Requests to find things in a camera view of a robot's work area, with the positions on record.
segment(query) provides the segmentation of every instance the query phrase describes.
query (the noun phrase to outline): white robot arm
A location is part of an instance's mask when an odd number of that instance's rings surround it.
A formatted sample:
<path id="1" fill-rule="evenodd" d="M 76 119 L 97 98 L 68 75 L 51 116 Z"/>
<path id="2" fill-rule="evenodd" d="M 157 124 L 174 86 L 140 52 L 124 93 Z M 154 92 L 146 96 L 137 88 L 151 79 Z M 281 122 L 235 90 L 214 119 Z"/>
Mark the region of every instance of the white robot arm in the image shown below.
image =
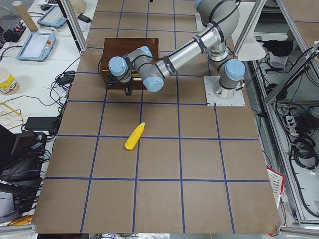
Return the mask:
<path id="1" fill-rule="evenodd" d="M 156 64 L 151 63 L 152 54 L 146 46 L 124 57 L 113 57 L 109 61 L 111 73 L 118 81 L 127 83 L 132 78 L 131 72 L 137 71 L 147 90 L 157 92 L 163 87 L 164 78 L 193 58 L 208 52 L 209 63 L 221 76 L 214 92 L 223 99 L 230 98 L 245 73 L 243 63 L 230 58 L 225 43 L 239 21 L 238 5 L 234 0 L 196 0 L 195 8 L 206 28 L 192 40 Z"/>

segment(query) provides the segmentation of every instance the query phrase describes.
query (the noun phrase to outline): yellow cup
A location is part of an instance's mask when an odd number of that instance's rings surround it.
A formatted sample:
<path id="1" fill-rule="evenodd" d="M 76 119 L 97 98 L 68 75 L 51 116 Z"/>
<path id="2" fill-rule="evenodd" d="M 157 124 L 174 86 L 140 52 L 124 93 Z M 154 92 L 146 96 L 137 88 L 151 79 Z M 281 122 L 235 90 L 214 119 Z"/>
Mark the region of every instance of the yellow cup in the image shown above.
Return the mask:
<path id="1" fill-rule="evenodd" d="M 20 84 L 15 80 L 10 71 L 5 67 L 0 67 L 0 92 L 4 95 L 12 95 L 20 88 Z"/>

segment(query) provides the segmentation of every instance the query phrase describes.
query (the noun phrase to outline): white mounting plate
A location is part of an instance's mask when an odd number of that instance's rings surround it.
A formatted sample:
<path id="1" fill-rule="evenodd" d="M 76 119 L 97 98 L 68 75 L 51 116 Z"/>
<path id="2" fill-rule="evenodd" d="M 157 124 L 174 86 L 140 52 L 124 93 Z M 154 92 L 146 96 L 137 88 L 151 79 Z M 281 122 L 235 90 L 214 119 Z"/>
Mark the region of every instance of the white mounting plate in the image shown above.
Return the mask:
<path id="1" fill-rule="evenodd" d="M 207 106 L 214 106 L 215 104 L 216 106 L 245 106 L 242 90 L 236 91 L 234 96 L 227 100 L 217 97 L 213 92 L 213 86 L 218 80 L 219 76 L 204 76 Z"/>
<path id="2" fill-rule="evenodd" d="M 203 31 L 205 27 L 203 26 L 203 23 L 201 23 L 201 18 L 199 13 L 195 13 L 195 20 L 196 20 L 197 32 Z"/>

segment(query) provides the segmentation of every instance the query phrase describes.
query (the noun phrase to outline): brown box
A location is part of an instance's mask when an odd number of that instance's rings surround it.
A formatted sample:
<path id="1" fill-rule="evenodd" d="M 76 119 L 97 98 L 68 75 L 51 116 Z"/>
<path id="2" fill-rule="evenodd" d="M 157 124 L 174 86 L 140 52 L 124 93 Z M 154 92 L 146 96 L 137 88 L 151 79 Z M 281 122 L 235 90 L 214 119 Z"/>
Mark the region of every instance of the brown box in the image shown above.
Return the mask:
<path id="1" fill-rule="evenodd" d="M 107 79 L 109 73 L 109 59 L 115 56 L 124 56 L 141 46 L 147 46 L 153 57 L 159 57 L 159 40 L 157 38 L 105 38 L 100 71 L 103 79 Z M 122 83 L 115 83 L 109 85 L 105 80 L 106 89 L 108 90 L 124 90 L 125 85 Z M 145 90 L 141 80 L 134 80 L 132 83 L 132 90 Z"/>

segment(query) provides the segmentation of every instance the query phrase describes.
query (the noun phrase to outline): blue joint cap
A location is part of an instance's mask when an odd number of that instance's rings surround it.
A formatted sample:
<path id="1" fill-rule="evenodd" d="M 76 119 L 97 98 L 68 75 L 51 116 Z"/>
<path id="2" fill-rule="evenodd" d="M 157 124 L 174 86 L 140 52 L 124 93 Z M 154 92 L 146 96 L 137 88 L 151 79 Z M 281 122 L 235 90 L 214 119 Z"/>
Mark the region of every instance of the blue joint cap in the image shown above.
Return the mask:
<path id="1" fill-rule="evenodd" d="M 200 2 L 201 2 L 201 0 L 195 0 L 195 5 L 194 5 L 194 7 L 195 7 L 196 10 L 197 10 L 198 5 L 200 4 Z"/>
<path id="2" fill-rule="evenodd" d="M 231 80 L 240 81 L 244 77 L 245 66 L 241 61 L 231 59 L 226 63 L 225 72 Z"/>
<path id="3" fill-rule="evenodd" d="M 115 56 L 109 61 L 109 69 L 114 76 L 121 76 L 126 72 L 127 64 L 120 56 Z"/>
<path id="4" fill-rule="evenodd" d="M 164 86 L 164 80 L 159 76 L 150 76 L 143 80 L 143 85 L 149 92 L 156 92 Z"/>
<path id="5" fill-rule="evenodd" d="M 153 60 L 152 53 L 151 53 L 150 49 L 147 46 L 142 46 L 142 47 L 140 47 L 138 49 L 141 50 L 142 52 L 144 52 L 145 55 L 149 56 L 149 60 L 150 61 Z"/>

